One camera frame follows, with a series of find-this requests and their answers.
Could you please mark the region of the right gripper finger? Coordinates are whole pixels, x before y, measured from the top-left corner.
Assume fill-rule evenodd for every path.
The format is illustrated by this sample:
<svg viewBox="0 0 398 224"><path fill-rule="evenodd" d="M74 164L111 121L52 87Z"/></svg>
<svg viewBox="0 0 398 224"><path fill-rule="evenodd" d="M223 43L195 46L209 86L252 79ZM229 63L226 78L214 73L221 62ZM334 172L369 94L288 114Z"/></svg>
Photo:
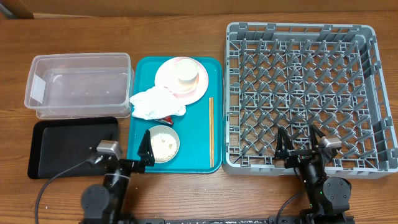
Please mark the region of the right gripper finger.
<svg viewBox="0 0 398 224"><path fill-rule="evenodd" d="M310 133L310 143L311 143L311 147L312 149L317 149L319 147L319 142L318 142L318 138L322 138L325 136L325 134L320 131L316 125L311 124L309 126L309 133Z"/></svg>
<svg viewBox="0 0 398 224"><path fill-rule="evenodd" d="M283 127L279 127L277 132L277 147L275 151L287 152L288 150L294 150L293 143L289 138L287 131Z"/></svg>

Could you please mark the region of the red snack wrapper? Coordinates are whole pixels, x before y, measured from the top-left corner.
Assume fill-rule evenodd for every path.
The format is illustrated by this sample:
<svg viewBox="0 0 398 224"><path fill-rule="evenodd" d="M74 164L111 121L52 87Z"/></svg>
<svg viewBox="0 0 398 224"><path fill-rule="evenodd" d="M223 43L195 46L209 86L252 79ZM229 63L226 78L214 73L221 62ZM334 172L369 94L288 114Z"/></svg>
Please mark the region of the red snack wrapper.
<svg viewBox="0 0 398 224"><path fill-rule="evenodd" d="M172 121L172 117L171 116L166 116L164 118L160 118L160 119L155 119L156 122L165 124L165 125L169 125L169 126L173 126L174 122Z"/></svg>

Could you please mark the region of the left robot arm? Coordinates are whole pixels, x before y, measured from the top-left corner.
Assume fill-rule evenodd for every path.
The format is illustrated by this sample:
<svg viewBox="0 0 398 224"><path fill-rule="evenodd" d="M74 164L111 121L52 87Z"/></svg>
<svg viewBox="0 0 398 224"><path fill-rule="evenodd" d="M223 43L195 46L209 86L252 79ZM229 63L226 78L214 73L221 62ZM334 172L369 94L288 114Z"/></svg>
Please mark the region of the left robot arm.
<svg viewBox="0 0 398 224"><path fill-rule="evenodd" d="M146 130L139 146L139 160L122 158L117 141L102 140L91 153L89 162L104 167L102 184L89 186L81 196L84 211L83 223L137 223L131 213L122 212L131 174L143 174L146 167L155 164L150 143L150 131Z"/></svg>

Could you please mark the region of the grey bowl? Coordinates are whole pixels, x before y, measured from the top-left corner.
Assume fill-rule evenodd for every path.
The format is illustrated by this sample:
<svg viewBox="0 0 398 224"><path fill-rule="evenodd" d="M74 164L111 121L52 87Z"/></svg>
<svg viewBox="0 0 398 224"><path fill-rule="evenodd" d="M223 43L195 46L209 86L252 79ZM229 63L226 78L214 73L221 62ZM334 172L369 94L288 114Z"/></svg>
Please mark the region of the grey bowl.
<svg viewBox="0 0 398 224"><path fill-rule="evenodd" d="M165 163L172 160L180 148L178 134L166 125L158 125L149 129L150 143L155 163Z"/></svg>

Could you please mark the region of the wooden chopstick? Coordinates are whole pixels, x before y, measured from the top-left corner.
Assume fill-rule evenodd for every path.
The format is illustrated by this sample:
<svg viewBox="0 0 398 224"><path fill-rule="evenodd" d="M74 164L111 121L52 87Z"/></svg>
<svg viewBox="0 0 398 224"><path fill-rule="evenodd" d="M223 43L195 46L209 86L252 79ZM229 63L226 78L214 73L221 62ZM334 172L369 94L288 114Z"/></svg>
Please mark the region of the wooden chopstick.
<svg viewBox="0 0 398 224"><path fill-rule="evenodd" d="M213 98L209 98L209 156L210 156L210 168L213 167L213 107L212 107Z"/></svg>
<svg viewBox="0 0 398 224"><path fill-rule="evenodd" d="M211 168L214 167L214 115L213 115L213 97L210 98L210 156L211 156Z"/></svg>

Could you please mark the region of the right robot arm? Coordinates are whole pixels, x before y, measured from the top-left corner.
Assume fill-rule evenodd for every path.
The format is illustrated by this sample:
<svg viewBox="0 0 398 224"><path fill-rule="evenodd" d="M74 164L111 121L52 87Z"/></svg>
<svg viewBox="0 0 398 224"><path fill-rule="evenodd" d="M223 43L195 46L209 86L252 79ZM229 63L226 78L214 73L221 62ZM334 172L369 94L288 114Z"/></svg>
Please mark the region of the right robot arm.
<svg viewBox="0 0 398 224"><path fill-rule="evenodd" d="M326 164L332 161L342 148L337 136L327 136L314 124L309 126L310 149L295 150L292 140L282 127L277 133L275 159L283 160L286 169L292 168L303 183L310 208L288 218L287 223L354 223L347 217L351 197L351 183L341 177L328 177Z"/></svg>

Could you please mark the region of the white rice pile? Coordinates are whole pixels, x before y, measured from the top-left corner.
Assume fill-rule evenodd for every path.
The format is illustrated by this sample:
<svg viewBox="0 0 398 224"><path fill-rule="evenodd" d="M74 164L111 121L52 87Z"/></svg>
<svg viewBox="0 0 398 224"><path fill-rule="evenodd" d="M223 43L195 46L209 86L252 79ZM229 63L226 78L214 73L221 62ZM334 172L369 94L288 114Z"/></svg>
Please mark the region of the white rice pile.
<svg viewBox="0 0 398 224"><path fill-rule="evenodd" d="M170 134L160 133L152 136L151 144L156 163L167 162L178 152L178 142Z"/></svg>

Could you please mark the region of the white napkin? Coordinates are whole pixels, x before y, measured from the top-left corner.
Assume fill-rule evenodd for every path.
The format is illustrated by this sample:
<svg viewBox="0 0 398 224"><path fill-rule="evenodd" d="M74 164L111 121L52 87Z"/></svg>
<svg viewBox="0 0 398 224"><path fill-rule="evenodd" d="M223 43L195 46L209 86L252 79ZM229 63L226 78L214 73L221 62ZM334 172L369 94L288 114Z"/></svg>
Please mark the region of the white napkin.
<svg viewBox="0 0 398 224"><path fill-rule="evenodd" d="M164 87L154 86L130 97L132 116L144 120L183 116L186 106Z"/></svg>

